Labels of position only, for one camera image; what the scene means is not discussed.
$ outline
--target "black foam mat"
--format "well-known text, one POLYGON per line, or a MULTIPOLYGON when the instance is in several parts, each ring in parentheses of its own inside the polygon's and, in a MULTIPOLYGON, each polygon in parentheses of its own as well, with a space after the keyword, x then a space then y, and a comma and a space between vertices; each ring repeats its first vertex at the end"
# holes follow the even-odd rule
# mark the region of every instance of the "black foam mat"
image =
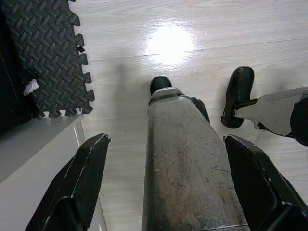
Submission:
POLYGON ((58 117, 60 110, 70 116, 89 113, 94 100, 89 73, 83 74, 81 65, 87 65, 81 34, 75 35, 73 25, 80 21, 68 5, 68 0, 2 0, 2 10, 11 30, 23 69, 38 75, 40 88, 33 95, 40 116, 58 117))

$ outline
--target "scratched metal surface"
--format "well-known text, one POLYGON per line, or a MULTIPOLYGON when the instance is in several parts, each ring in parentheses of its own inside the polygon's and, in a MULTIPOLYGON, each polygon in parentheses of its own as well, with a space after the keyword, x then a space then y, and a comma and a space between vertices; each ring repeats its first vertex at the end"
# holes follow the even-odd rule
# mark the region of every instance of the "scratched metal surface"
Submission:
POLYGON ((192 102, 158 100, 148 115, 143 229, 249 230, 225 146, 192 102))

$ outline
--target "wooden floor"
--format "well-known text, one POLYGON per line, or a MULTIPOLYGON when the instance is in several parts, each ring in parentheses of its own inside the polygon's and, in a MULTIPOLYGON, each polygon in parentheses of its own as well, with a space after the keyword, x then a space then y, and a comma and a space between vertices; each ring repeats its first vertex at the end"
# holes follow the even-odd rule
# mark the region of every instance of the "wooden floor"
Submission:
POLYGON ((141 230, 147 102, 153 77, 166 75, 202 99, 220 137, 233 133, 262 148, 308 203, 308 149, 296 141, 220 123, 233 70, 255 71, 252 97, 308 85, 306 0, 78 0, 94 89, 86 138, 112 143, 100 198, 108 231, 141 230))

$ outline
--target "textured rubber mat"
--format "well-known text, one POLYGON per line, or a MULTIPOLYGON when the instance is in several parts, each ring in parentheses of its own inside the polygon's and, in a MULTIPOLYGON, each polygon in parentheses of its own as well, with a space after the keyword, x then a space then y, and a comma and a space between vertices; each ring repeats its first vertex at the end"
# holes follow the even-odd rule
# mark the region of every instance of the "textured rubber mat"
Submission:
POLYGON ((94 100, 83 52, 83 37, 75 35, 79 18, 69 9, 68 0, 2 0, 2 10, 24 69, 38 75, 40 88, 33 95, 40 116, 58 117, 89 113, 94 100))

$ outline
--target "laminate flooring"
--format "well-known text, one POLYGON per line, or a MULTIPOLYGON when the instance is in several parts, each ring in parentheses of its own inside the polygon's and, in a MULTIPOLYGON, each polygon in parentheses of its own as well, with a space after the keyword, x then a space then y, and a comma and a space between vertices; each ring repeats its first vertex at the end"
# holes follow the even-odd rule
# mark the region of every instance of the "laminate flooring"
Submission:
POLYGON ((86 138, 112 137, 100 199, 108 231, 141 230, 147 106, 153 77, 165 75, 204 101, 217 134, 262 148, 308 203, 308 149, 295 140, 220 122, 239 66, 255 71, 252 98, 308 85, 306 0, 78 0, 94 89, 86 138))

